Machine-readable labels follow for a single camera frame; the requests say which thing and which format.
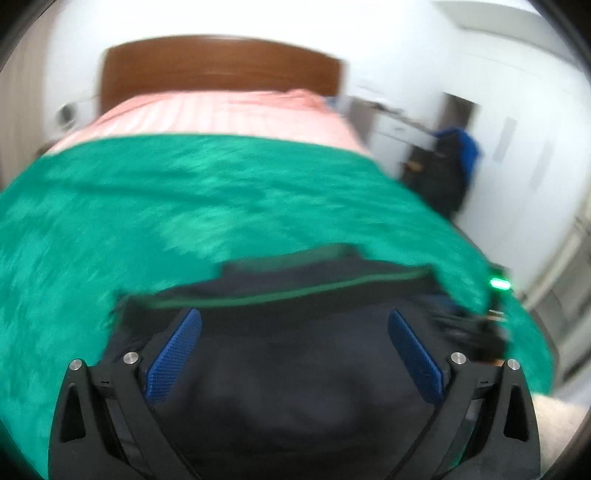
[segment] metal screw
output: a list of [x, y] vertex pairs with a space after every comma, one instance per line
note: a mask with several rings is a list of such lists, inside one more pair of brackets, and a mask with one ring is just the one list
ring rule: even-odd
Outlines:
[[133, 365], [138, 360], [139, 360], [139, 355], [135, 352], [128, 352], [123, 357], [123, 361], [128, 365]]
[[70, 362], [70, 370], [78, 370], [82, 366], [82, 360], [79, 358], [72, 360]]
[[461, 352], [453, 352], [451, 359], [452, 362], [458, 365], [465, 364], [467, 360], [466, 355]]
[[521, 368], [519, 362], [514, 358], [509, 358], [509, 360], [507, 360], [507, 366], [512, 370], [519, 370]]

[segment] dark blue fabric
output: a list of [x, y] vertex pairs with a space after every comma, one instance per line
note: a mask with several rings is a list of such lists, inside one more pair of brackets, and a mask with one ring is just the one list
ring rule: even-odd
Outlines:
[[466, 176], [466, 183], [470, 185], [472, 182], [472, 176], [474, 174], [474, 168], [476, 166], [476, 160], [480, 156], [480, 151], [474, 139], [461, 128], [448, 128], [435, 134], [435, 137], [441, 138], [446, 137], [452, 133], [457, 133], [462, 144], [462, 152], [460, 154], [460, 160], [462, 162], [462, 170]]

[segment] pink blanket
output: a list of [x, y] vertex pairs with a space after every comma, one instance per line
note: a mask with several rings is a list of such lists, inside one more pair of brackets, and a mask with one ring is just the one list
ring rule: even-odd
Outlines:
[[321, 96], [308, 90], [141, 95], [64, 137], [49, 153], [101, 138], [156, 133], [278, 138], [369, 156], [352, 127]]

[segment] brown headboard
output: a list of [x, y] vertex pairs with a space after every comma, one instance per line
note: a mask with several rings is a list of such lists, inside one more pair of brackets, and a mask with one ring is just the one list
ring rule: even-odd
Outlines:
[[339, 92], [342, 64], [322, 53], [254, 38], [186, 35], [152, 38], [106, 52], [100, 111], [142, 93], [166, 90]]

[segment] green fleece blanket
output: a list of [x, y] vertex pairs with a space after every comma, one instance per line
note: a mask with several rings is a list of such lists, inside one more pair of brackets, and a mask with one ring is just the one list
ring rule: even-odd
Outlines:
[[[154, 135], [36, 161], [0, 196], [0, 419], [47, 477], [68, 362], [95, 363], [116, 293], [215, 278], [219, 264], [355, 244], [367, 258], [433, 265], [460, 304], [487, 304], [484, 258], [367, 158], [262, 138]], [[511, 356], [546, 393], [551, 355], [505, 298]]]

